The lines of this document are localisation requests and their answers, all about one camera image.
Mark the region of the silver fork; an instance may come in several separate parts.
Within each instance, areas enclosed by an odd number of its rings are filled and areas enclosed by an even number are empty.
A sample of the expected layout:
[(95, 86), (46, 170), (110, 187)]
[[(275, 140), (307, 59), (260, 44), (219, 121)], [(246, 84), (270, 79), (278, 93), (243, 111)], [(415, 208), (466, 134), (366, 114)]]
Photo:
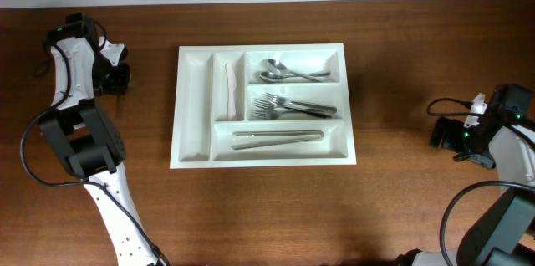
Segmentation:
[(331, 115), (315, 113), (306, 110), (253, 110), (251, 112), (252, 120), (284, 120), (297, 119), (298, 117), (313, 117), (318, 119), (331, 119)]
[(274, 95), (271, 93), (264, 93), (262, 96), (264, 99), (269, 101), (270, 103), (273, 103), (277, 106), (282, 107), (303, 107), (306, 109), (313, 109), (318, 110), (320, 112), (328, 113), (328, 114), (336, 114), (338, 109), (334, 106), (330, 105), (319, 105), (315, 103), (308, 103), (308, 102), (302, 102), (297, 100), (290, 100), (288, 98), (282, 97), (280, 95)]
[(254, 107), (257, 107), (257, 110), (306, 110), (306, 111), (311, 111), (311, 112), (315, 112), (315, 113), (325, 114), (323, 112), (314, 111), (314, 110), (311, 110), (311, 109), (277, 106), (277, 105), (275, 105), (273, 103), (270, 103), (269, 101), (263, 100), (263, 99), (254, 99), (252, 101), (252, 105)]

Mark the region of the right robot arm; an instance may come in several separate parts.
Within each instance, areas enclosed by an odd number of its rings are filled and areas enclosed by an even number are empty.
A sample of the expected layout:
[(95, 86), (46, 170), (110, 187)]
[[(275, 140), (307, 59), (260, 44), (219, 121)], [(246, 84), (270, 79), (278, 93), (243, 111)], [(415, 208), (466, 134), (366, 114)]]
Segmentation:
[[(463, 102), (465, 111), (440, 113), (430, 145), (454, 152), (454, 161), (470, 161), (498, 178), (474, 183), (448, 204), (440, 225), (437, 253), (414, 249), (396, 265), (532, 265), (534, 252), (520, 243), (534, 234), (534, 122), (527, 116), (533, 93), (518, 84), (499, 84), (489, 100), (479, 94)], [(446, 224), (455, 205), (469, 192), (500, 187), (500, 197), (467, 230), (455, 248), (446, 246)]]

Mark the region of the large silver spoon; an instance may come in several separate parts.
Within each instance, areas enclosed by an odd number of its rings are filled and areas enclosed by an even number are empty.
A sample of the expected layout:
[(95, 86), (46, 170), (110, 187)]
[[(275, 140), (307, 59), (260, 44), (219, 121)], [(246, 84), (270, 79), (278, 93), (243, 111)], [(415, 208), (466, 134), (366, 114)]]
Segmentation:
[(319, 74), (303, 74), (297, 71), (292, 71), (276, 59), (266, 59), (265, 64), (267, 65), (268, 70), (280, 79), (303, 78), (312, 82), (321, 82), (322, 78), (331, 75), (330, 71), (320, 72)]
[[(310, 74), (310, 76), (314, 78), (323, 78), (323, 77), (328, 77), (330, 75), (331, 75), (330, 71), (322, 71), (322, 72)], [(276, 84), (276, 83), (282, 83), (285, 79), (298, 78), (298, 75), (296, 74), (279, 75), (270, 71), (264, 71), (258, 74), (258, 78), (265, 83)]]

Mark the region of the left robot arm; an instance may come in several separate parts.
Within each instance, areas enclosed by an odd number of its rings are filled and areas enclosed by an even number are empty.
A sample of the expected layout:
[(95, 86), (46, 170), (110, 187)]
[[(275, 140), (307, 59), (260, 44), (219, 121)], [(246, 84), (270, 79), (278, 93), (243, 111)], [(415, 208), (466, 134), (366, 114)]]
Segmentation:
[(97, 102), (124, 95), (127, 48), (112, 44), (93, 18), (74, 13), (44, 43), (55, 66), (55, 91), (39, 128), (64, 170), (85, 188), (103, 219), (120, 265), (167, 265), (136, 211), (126, 179), (125, 143)]

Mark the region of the small teaspoon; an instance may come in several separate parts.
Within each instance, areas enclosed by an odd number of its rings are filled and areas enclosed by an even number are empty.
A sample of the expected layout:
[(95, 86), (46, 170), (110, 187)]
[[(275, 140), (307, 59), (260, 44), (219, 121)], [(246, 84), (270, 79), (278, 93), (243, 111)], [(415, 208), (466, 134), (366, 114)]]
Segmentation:
[(124, 101), (124, 96), (123, 95), (118, 95), (117, 96), (117, 100), (116, 100), (116, 109), (117, 110), (120, 110), (122, 108), (123, 101)]

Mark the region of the white plastic butter knife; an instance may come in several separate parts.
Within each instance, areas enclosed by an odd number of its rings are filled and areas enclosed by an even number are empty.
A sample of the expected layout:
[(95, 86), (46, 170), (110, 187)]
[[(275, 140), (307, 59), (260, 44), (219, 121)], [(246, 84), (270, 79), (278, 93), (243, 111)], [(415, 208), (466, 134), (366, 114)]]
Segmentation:
[(231, 64), (225, 64), (225, 70), (227, 76), (227, 120), (235, 120), (237, 118), (237, 78)]

